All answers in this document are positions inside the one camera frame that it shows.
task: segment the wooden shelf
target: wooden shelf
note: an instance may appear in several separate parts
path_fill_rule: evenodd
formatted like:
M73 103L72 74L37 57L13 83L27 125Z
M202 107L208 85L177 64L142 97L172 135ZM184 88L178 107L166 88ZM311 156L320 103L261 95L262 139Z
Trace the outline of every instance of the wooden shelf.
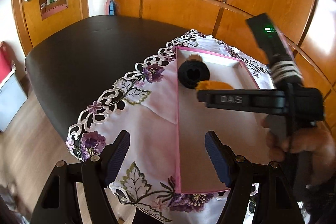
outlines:
M41 10L44 10L45 12L51 10L52 8L56 7L56 6L60 6L60 5L63 5L63 4L66 4L67 1L66 0L58 0L56 2L52 2L50 3L49 5L46 5L45 8L41 9Z

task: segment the tablecloth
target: tablecloth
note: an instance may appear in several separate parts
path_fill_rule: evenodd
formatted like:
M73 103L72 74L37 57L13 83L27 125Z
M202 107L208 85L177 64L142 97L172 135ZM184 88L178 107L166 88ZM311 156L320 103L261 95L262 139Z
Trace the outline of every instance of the tablecloth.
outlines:
M83 110L77 123L69 128L66 145L72 155L85 161L113 143L121 130L127 130L130 148L116 180L109 186L119 201L162 222L216 223L227 195L175 193L177 46L239 58L261 89L274 88L267 66L192 29L167 42L157 55L136 63L134 71L126 73ZM99 79L92 75L90 81Z

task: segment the orange object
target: orange object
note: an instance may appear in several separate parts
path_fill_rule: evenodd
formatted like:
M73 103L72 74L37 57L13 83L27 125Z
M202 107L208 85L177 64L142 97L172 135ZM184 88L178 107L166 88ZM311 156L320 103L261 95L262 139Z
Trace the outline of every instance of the orange object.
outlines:
M228 83L219 81L200 81L196 90L233 90L234 88Z

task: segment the wooden door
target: wooden door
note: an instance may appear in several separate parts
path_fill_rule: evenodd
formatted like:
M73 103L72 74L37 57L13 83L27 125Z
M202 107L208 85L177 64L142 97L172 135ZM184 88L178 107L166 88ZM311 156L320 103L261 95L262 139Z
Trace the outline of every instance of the wooden door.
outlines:
M59 30L83 19L81 0L66 0L67 8L42 20L40 0L22 1L33 47Z

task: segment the black cylindrical object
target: black cylindrical object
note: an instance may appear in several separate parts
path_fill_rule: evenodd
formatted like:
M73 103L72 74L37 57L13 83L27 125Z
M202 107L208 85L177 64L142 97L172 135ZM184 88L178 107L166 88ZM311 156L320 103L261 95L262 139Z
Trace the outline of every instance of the black cylindrical object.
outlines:
M187 60L179 67L177 77L182 85L194 90L199 81L210 79L210 71L207 65L201 61Z

